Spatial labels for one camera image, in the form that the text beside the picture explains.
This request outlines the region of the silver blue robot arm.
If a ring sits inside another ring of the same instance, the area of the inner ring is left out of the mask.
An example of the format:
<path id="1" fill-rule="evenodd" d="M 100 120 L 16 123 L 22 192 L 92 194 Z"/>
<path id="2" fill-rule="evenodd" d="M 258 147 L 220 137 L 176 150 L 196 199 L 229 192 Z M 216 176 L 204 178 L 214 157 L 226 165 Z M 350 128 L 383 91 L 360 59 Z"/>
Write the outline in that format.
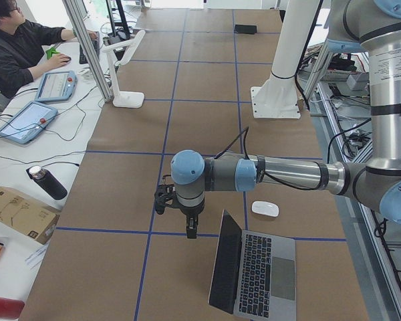
<path id="1" fill-rule="evenodd" d="M 358 44 L 368 53 L 372 156 L 331 164 L 180 151 L 171 161 L 172 184 L 156 190 L 155 209 L 180 209 L 189 238 L 196 237 L 207 191 L 250 191 L 262 182 L 327 190 L 401 224 L 401 1 L 333 1 L 329 18 L 330 43 Z"/>

